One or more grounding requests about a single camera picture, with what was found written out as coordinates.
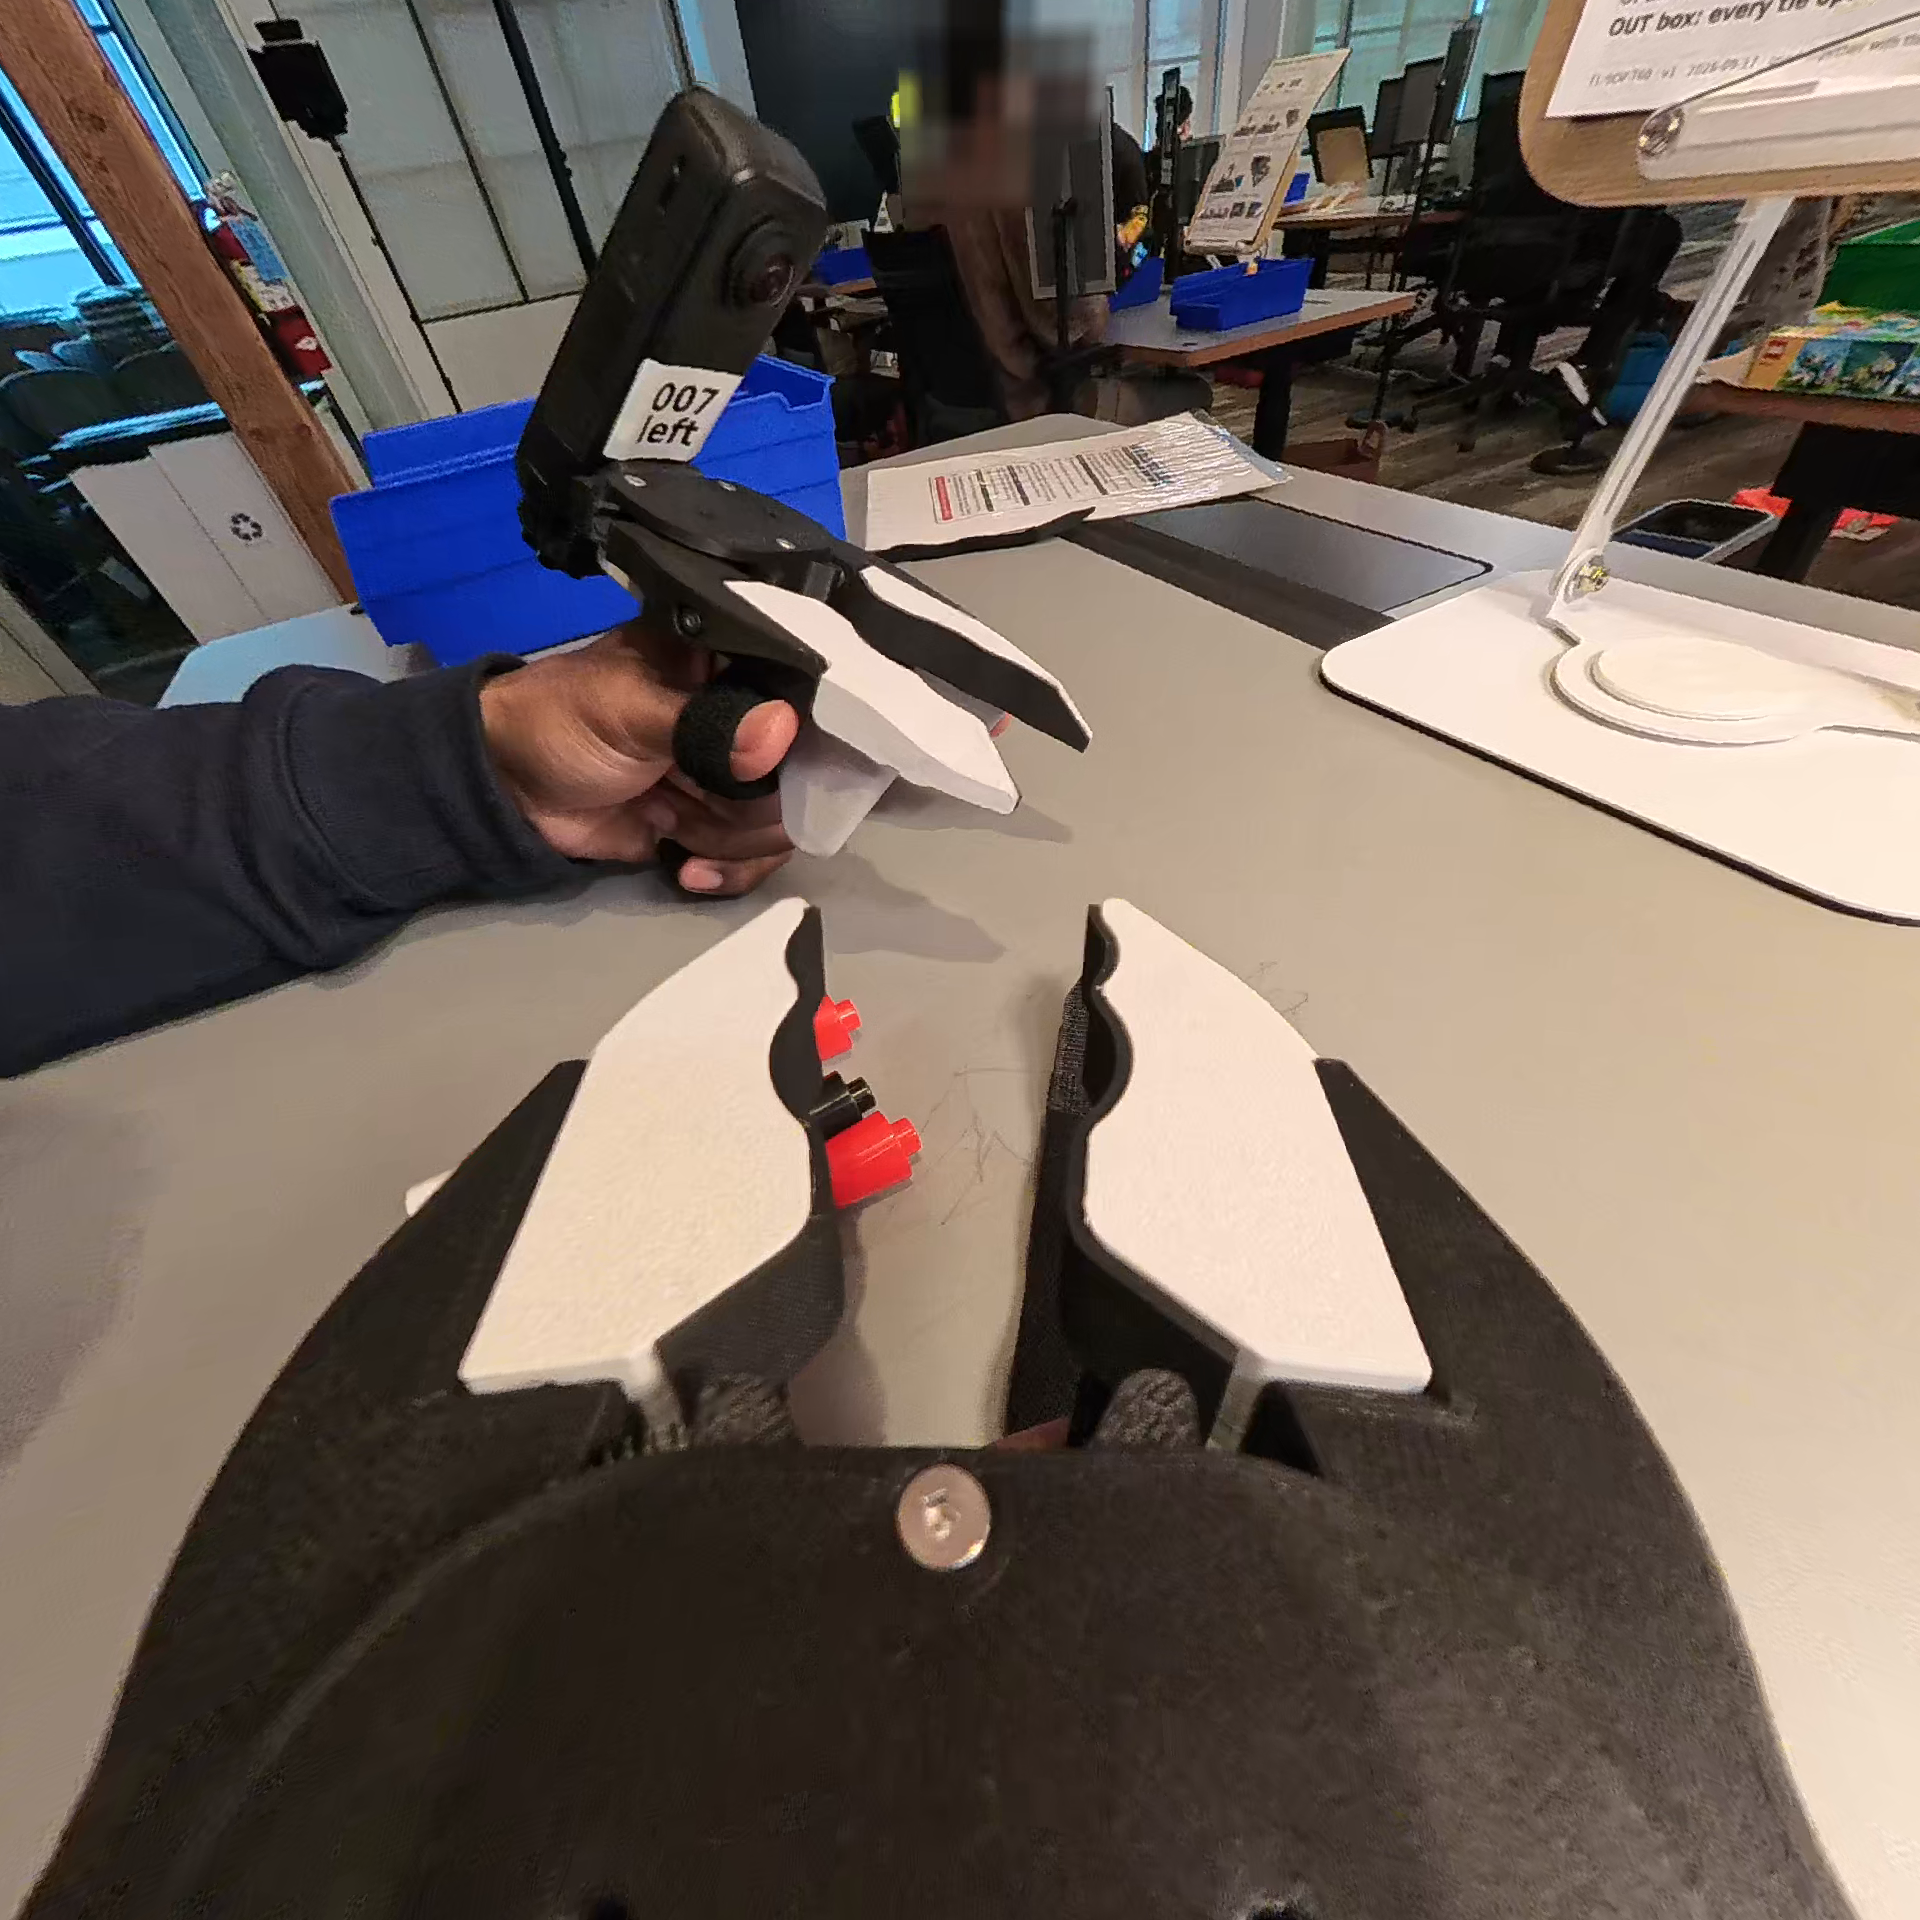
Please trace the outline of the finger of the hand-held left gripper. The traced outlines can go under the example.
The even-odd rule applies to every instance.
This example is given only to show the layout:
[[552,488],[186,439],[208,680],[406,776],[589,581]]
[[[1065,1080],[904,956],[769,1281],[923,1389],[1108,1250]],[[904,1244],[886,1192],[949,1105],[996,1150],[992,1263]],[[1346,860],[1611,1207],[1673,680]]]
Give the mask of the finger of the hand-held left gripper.
[[899,566],[850,568],[850,625],[874,652],[1084,752],[1086,716],[1038,661]]
[[992,733],[965,702],[881,654],[822,601],[754,581],[728,590],[822,656],[809,729],[779,769],[782,816],[867,817],[896,780],[994,813],[1020,805]]

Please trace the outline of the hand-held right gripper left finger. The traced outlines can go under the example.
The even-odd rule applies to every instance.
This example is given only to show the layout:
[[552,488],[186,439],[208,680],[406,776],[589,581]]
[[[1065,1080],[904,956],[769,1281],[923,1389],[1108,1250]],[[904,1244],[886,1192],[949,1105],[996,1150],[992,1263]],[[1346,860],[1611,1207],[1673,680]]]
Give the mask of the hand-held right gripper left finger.
[[614,1385],[651,1418],[792,1382],[849,1313],[816,1105],[822,916],[779,901],[593,1046],[461,1357],[475,1396]]

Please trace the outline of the blue plastic bin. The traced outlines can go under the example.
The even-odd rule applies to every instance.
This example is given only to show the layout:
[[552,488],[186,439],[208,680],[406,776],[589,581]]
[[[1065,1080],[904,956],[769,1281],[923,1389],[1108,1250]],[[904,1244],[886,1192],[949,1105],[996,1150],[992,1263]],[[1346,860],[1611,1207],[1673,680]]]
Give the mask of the blue plastic bin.
[[[363,437],[372,484],[329,508],[354,596],[386,645],[461,664],[532,656],[637,614],[610,577],[574,581],[523,538],[515,450],[532,410],[532,397],[502,400]],[[696,463],[837,537],[849,530],[828,372],[764,354]]]

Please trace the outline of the person's left hand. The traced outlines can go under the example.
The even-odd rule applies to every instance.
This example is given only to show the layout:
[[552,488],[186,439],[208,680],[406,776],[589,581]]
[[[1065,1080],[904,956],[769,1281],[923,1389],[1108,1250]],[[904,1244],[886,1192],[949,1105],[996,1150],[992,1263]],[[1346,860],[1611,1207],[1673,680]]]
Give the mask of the person's left hand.
[[776,797],[728,800],[674,758],[717,661],[644,620],[494,674],[478,693],[496,780],[560,854],[659,863],[692,896],[746,896],[796,854]]

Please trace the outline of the printed paper sheet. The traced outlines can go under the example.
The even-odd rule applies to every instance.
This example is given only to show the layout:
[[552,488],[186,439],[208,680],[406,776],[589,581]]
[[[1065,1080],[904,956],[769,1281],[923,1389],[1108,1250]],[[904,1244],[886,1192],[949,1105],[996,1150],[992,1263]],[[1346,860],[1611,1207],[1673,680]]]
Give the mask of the printed paper sheet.
[[1102,426],[1020,447],[944,450],[872,469],[860,544],[875,552],[996,542],[1250,495],[1278,463],[1201,415]]

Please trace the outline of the red fire extinguisher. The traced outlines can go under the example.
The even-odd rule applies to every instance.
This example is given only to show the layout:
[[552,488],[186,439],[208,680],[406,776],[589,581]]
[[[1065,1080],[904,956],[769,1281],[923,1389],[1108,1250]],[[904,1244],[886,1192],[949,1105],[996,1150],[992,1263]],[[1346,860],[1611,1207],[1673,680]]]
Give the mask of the red fire extinguisher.
[[203,214],[208,249],[224,264],[282,367],[296,382],[322,378],[332,369],[324,343],[234,174],[216,174],[205,183]]

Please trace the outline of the small blue bin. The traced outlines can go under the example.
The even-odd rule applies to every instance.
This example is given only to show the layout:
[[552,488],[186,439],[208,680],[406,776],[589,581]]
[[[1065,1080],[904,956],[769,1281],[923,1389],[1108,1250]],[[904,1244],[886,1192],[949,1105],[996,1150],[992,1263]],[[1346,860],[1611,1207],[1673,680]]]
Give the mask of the small blue bin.
[[1309,256],[1236,261],[1174,279],[1168,313],[1178,328],[1206,334],[1282,324],[1299,318],[1309,288]]

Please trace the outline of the white stand base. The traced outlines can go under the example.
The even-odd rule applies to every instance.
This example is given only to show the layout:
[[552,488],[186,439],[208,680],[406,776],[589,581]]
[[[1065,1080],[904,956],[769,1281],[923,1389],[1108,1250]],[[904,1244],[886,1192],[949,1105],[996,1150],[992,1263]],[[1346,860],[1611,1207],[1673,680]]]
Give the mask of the white stand base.
[[1916,925],[1916,647],[1546,570],[1323,656],[1340,697],[1785,892]]

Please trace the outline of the white recycling bin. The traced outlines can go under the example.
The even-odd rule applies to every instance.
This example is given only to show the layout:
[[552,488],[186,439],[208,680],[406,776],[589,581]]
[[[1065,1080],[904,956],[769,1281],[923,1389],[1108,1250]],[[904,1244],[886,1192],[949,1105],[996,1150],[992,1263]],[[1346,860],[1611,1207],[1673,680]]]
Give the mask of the white recycling bin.
[[52,461],[194,642],[348,602],[212,404],[75,429]]

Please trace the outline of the white sign board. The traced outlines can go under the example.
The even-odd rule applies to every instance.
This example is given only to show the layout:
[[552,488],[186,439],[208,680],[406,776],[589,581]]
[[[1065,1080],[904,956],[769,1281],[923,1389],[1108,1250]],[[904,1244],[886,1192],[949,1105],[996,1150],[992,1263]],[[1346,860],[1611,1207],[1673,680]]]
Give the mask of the white sign board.
[[1260,256],[1299,172],[1306,124],[1349,62],[1349,48],[1276,56],[1232,132],[1185,229],[1188,256]]

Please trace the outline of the black office chair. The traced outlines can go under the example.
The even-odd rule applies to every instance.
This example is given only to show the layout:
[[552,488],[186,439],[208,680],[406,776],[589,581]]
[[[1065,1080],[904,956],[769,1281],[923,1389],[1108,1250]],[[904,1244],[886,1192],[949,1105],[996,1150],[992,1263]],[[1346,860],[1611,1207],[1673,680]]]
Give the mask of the black office chair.
[[1664,277],[1684,234],[1666,207],[1586,207],[1541,184],[1520,145],[1522,84],[1517,70],[1481,82],[1470,204],[1438,306],[1459,369],[1470,367],[1481,334],[1496,332],[1496,393],[1532,382],[1546,335],[1585,327],[1582,346],[1550,369],[1552,394],[1569,400],[1572,418],[1601,424],[1626,350],[1664,310]]

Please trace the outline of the white stand pole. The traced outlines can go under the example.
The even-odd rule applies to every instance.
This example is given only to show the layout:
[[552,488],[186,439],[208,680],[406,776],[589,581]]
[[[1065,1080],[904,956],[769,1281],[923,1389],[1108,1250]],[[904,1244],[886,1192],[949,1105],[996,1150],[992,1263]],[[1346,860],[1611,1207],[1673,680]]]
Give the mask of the white stand pole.
[[1601,476],[1596,494],[1572,530],[1569,552],[1552,576],[1542,624],[1561,642],[1580,640],[1578,614],[1590,610],[1609,585],[1604,549],[1614,538],[1620,510],[1641,480],[1669,422],[1678,415],[1683,400],[1691,394],[1697,374],[1710,358],[1724,321],[1732,313],[1760,264],[1772,237],[1785,224],[1795,197],[1748,199],[1740,205],[1732,237],[1728,240],[1708,286],[1694,300],[1676,344],[1669,350],[1662,372],[1652,378],[1630,426]]

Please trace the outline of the colourful toy box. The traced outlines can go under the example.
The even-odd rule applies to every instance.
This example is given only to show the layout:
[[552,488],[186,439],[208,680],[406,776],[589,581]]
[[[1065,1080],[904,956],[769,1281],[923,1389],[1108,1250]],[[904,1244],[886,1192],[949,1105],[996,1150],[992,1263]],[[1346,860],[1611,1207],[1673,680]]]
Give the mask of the colourful toy box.
[[1917,314],[1906,310],[1819,308],[1776,327],[1753,351],[1741,386],[1870,401],[1917,400]]

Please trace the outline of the white paper notice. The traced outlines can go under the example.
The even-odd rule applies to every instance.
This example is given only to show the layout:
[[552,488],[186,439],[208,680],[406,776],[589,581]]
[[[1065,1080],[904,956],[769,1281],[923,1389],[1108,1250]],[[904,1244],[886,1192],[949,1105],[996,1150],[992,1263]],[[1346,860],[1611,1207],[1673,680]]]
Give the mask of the white paper notice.
[[1654,111],[1838,45],[1916,26],[1906,2],[1588,2],[1542,114]]

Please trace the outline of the wooden post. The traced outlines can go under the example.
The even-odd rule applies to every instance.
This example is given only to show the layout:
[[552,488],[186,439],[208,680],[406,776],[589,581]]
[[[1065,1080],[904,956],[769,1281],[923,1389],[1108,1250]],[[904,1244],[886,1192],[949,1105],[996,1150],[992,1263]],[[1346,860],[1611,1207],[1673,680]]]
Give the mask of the wooden post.
[[212,253],[91,26],[66,2],[4,2],[3,66],[313,561],[353,601],[329,513],[353,492],[341,450]]

